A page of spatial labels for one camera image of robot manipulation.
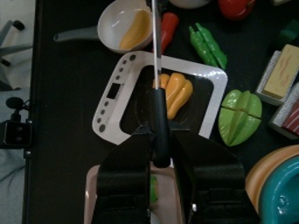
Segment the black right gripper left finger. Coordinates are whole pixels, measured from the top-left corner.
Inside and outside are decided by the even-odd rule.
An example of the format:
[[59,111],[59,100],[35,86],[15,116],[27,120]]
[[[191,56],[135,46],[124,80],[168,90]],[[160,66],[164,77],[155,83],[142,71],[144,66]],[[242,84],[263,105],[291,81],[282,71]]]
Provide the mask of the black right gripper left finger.
[[150,224],[151,130],[140,127],[98,169],[92,224]]

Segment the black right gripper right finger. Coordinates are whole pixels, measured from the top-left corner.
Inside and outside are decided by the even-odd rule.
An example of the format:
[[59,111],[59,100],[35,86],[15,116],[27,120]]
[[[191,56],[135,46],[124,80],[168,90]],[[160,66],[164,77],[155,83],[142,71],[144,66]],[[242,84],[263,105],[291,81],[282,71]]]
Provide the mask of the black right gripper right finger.
[[236,156],[178,122],[170,129],[183,223],[259,224]]

